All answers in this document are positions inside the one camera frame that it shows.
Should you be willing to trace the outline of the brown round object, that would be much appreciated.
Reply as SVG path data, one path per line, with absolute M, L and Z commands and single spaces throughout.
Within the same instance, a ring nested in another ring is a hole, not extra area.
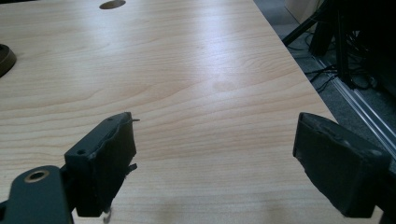
M 15 53 L 8 46 L 0 44 L 0 77 L 4 76 L 16 61 Z

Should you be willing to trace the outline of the aluminium floor rail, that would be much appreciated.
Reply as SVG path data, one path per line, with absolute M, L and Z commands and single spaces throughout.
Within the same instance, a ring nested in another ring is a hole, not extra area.
M 319 96 L 343 127 L 387 150 L 396 160 L 396 110 L 373 91 L 351 90 L 333 72 L 315 84 Z

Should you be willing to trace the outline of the black metal stand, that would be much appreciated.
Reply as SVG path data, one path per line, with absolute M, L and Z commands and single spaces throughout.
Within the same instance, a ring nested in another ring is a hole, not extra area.
M 364 67 L 396 97 L 396 0 L 323 0 L 319 8 L 282 39 L 289 45 L 314 28 L 309 51 L 322 56 L 335 42 L 336 69 L 349 88 L 358 87 L 348 65 L 348 50 L 355 47 Z

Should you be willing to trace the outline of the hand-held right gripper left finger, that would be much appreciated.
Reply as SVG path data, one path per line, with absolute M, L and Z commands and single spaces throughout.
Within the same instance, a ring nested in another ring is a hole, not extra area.
M 64 154 L 79 216 L 109 211 L 125 177 L 136 168 L 133 122 L 129 112 L 104 119 Z

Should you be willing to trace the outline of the beige box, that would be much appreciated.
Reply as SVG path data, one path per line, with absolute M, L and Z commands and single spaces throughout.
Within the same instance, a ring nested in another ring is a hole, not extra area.
M 292 17 L 299 23 L 303 23 L 311 17 L 324 0 L 285 0 L 285 7 Z

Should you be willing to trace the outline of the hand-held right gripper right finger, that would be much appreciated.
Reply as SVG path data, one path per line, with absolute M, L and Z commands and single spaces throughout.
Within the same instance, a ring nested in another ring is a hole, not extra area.
M 302 112 L 293 157 L 345 217 L 391 217 L 391 155 L 330 119 Z

